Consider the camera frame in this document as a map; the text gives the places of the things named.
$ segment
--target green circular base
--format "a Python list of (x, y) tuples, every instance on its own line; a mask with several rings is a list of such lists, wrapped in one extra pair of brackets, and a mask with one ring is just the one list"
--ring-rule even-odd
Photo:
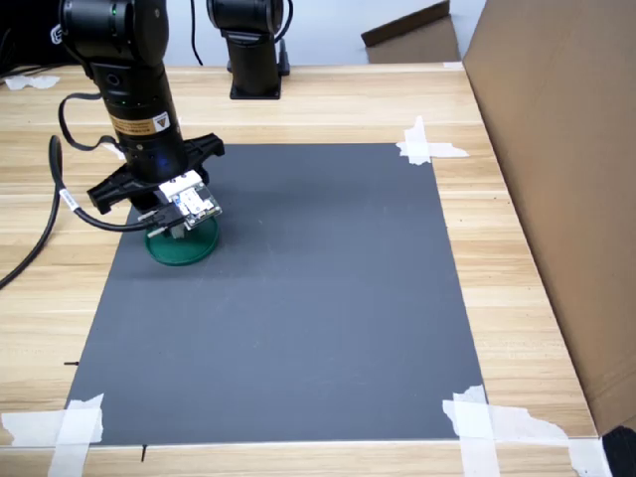
[(170, 236), (146, 237), (146, 248), (159, 263), (184, 266), (196, 263), (208, 256), (217, 246), (219, 225), (214, 218), (207, 219), (183, 238)]

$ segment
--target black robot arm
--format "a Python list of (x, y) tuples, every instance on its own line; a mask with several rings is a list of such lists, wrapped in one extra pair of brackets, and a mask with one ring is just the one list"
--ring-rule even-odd
[(281, 30), (283, 5), (283, 0), (208, 0), (210, 20), (228, 42), (232, 99), (280, 99), (281, 77), (289, 75), (282, 38), (293, 18), (293, 1), (288, 0)]
[[(140, 212), (152, 214), (178, 201), (166, 197), (163, 184), (192, 178), (191, 172), (207, 184), (202, 164), (211, 155), (223, 155), (224, 144), (214, 134), (183, 140), (163, 64), (168, 45), (165, 0), (63, 0), (60, 18), (63, 42), (99, 88), (126, 159), (88, 191), (99, 211), (105, 214), (129, 199)], [(60, 117), (64, 122), (64, 105)], [(186, 227), (221, 211), (214, 200), (202, 204), (204, 210), (197, 214), (182, 208)]]

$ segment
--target wooden table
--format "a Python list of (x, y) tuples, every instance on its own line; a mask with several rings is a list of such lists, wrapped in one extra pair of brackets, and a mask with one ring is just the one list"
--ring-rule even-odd
[[(47, 144), (60, 134), (58, 104), (95, 91), (80, 69), (55, 71), (47, 90), (0, 86), (0, 274), (27, 254), (53, 191)], [(396, 143), (421, 115), (430, 142), (469, 158), (433, 166), (470, 326), (491, 404), (525, 407), (572, 437), (595, 430), (463, 70), (443, 65), (297, 68), (281, 101), (230, 101), (221, 69), (173, 69), (184, 137), (226, 143)], [(100, 101), (72, 101), (76, 139), (112, 133)], [(119, 164), (111, 152), (64, 146), (65, 179), (83, 193)], [(116, 207), (111, 222), (128, 208)], [(61, 409), (119, 236), (85, 225), (66, 207), (42, 255), (0, 292), (0, 412)], [(0, 428), (0, 444), (10, 435)], [(0, 475), (46, 475), (50, 451), (0, 452)], [(379, 442), (93, 448), (84, 475), (463, 475), (457, 442)], [(574, 475), (567, 450), (498, 444), (502, 475)]]

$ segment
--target cardboard panel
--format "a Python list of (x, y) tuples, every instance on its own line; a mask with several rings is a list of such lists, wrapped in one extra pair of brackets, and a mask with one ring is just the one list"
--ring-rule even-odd
[(601, 433), (636, 415), (635, 18), (489, 0), (465, 59)]

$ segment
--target white tape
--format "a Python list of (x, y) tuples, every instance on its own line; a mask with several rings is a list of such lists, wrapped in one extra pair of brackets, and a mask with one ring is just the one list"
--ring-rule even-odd
[(560, 427), (531, 417), (527, 409), (486, 404), (481, 386), (453, 399), (443, 401), (442, 409), (459, 436), (465, 475), (499, 475), (499, 465), (495, 471), (483, 459), (496, 459), (495, 442), (515, 442), (566, 447), (580, 477), (611, 477), (599, 439), (569, 439)]
[(102, 146), (114, 153), (120, 161), (126, 160), (126, 156), (124, 156), (123, 152), (117, 149), (114, 144), (102, 144)]
[(76, 202), (76, 200), (74, 199), (74, 197), (71, 195), (71, 193), (68, 190), (61, 189), (60, 197), (62, 197), (62, 199), (64, 199), (64, 202), (67, 203), (67, 206), (69, 206), (69, 209), (71, 209), (71, 212), (75, 212), (76, 209), (80, 208), (80, 204)]
[(16, 77), (6, 78), (4, 82), (7, 83), (7, 86), (12, 91), (19, 91), (25, 86), (32, 86), (37, 89), (48, 89), (55, 86), (59, 80), (59, 77), (25, 77), (24, 75), (18, 75)]
[(469, 388), (463, 395), (453, 395), (453, 399), (443, 401), (442, 408), (459, 436), (464, 474), (499, 477), (499, 460), (484, 387)]
[(404, 142), (396, 144), (400, 156), (407, 156), (408, 162), (420, 166), (430, 162), (431, 157), (468, 157), (463, 149), (449, 142), (432, 142), (426, 140), (424, 120), (418, 116), (415, 125), (404, 131)]
[(55, 447), (49, 477), (80, 477), (91, 443), (101, 442), (103, 395), (72, 400), (66, 410), (0, 415), (12, 447)]

